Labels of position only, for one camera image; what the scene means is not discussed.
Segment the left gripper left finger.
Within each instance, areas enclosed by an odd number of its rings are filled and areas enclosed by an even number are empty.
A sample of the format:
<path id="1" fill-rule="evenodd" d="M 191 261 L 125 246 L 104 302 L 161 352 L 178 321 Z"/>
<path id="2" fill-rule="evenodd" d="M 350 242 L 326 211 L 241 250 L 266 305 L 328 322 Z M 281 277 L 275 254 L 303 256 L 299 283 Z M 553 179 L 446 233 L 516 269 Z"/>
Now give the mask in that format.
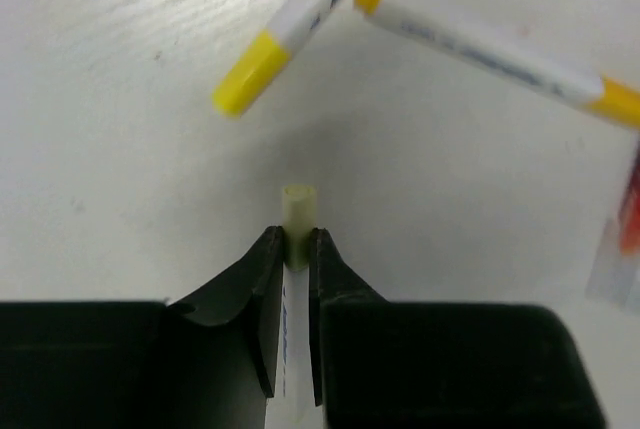
<path id="1" fill-rule="evenodd" d="M 5 302 L 5 428 L 261 428 L 275 392 L 284 234 L 174 303 Z"/>

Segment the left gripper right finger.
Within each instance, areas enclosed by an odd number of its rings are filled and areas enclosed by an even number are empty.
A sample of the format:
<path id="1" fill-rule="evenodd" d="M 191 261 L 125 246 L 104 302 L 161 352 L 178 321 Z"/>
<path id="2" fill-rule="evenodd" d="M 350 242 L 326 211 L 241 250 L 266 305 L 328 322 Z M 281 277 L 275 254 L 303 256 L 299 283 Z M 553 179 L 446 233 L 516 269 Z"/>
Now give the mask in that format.
<path id="1" fill-rule="evenodd" d="M 576 344 L 527 304 L 391 302 L 310 237 L 309 345 L 328 428 L 603 428 Z"/>

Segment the white pen vertical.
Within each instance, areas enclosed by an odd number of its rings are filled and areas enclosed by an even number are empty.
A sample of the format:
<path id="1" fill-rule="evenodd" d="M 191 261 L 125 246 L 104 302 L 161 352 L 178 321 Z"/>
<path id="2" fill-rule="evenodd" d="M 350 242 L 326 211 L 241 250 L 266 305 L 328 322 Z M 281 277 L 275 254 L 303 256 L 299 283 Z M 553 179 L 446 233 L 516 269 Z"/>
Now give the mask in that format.
<path id="1" fill-rule="evenodd" d="M 285 249 L 277 391 L 267 405 L 268 428 L 301 428 L 315 406 L 308 291 L 311 233 L 316 223 L 316 189 L 304 184 L 285 186 L 282 190 Z"/>

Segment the red pen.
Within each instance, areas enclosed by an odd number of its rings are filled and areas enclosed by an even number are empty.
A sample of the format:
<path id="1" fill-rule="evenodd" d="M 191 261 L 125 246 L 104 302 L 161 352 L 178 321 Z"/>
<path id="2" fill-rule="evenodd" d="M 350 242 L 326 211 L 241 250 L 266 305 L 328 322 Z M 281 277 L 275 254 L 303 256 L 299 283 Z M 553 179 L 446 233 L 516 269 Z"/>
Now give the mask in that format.
<path id="1" fill-rule="evenodd" d="M 618 214 L 619 250 L 624 255 L 634 255 L 639 252 L 640 235 L 640 158 L 636 158 L 630 172 L 629 181 L 624 193 Z"/>

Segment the white pen orange tip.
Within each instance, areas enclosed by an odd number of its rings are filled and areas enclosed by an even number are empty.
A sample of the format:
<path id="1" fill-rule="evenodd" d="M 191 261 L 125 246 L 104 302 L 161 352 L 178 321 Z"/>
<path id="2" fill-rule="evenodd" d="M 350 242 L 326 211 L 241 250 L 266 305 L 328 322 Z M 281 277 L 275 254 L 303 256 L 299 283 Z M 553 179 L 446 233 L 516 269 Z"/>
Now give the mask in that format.
<path id="1" fill-rule="evenodd" d="M 506 35 L 443 0 L 354 0 L 365 18 L 532 91 L 637 128 L 639 92 Z"/>

